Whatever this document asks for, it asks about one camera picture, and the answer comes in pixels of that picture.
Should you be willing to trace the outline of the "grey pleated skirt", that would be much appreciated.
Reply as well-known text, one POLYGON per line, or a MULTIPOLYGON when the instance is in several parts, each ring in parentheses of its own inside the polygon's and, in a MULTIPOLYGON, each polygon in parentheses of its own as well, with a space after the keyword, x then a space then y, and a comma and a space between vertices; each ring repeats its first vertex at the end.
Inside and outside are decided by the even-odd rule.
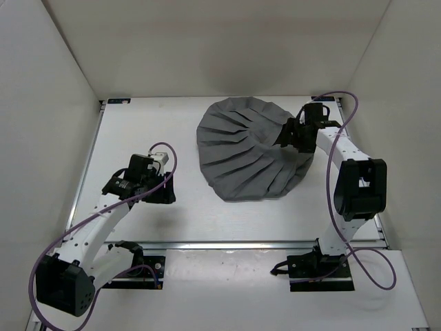
POLYGON ((230 97, 208 107, 196 129, 199 164, 222 200, 281 198, 304 179, 314 154, 276 142, 292 117, 255 97, 230 97))

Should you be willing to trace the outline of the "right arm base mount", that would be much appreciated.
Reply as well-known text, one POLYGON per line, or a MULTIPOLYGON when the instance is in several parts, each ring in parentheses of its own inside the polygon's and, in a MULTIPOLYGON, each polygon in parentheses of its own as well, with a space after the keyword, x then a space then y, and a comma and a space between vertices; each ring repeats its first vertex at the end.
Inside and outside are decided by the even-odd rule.
POLYGON ((324 254, 316 239, 311 252, 291 254, 270 271, 288 275, 291 292, 351 292, 355 290, 345 253, 324 254))

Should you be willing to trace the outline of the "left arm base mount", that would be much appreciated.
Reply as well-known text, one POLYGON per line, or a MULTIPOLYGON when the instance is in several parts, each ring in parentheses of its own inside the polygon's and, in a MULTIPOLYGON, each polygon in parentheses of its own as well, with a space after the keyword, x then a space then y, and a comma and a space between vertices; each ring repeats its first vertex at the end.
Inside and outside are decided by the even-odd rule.
POLYGON ((165 276, 165 255, 148 255, 137 243, 119 241, 107 245, 107 250, 123 248, 132 254, 130 271, 108 281, 103 288, 119 290, 162 290, 165 276))

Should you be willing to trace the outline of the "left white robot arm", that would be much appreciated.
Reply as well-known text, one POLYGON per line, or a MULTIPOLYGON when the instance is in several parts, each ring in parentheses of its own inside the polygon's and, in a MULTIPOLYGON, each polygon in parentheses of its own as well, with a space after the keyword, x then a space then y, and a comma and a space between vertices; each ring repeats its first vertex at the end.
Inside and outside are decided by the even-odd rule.
POLYGON ((120 273, 134 277, 143 271, 143 249, 133 241, 110 244, 105 254, 99 250, 136 203, 175 202, 173 175, 165 171, 168 159, 165 152, 134 154, 127 168, 113 174, 94 207, 94 219, 39 262, 35 279, 39 303, 80 317, 106 283, 120 273))

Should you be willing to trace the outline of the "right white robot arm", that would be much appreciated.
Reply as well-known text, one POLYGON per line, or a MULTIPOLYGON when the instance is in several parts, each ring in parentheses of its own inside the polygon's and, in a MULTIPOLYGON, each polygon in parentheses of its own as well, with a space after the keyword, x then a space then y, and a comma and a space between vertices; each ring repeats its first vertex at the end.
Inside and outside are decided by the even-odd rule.
POLYGON ((326 184, 331 225, 318 238, 317 254, 309 258, 309 269, 325 276, 341 257, 355 233, 386 207, 387 165, 372 159, 344 134, 337 121, 329 120, 330 109, 322 103, 304 105, 298 115, 283 125, 275 144, 293 146, 299 152, 320 148, 328 156, 326 184))

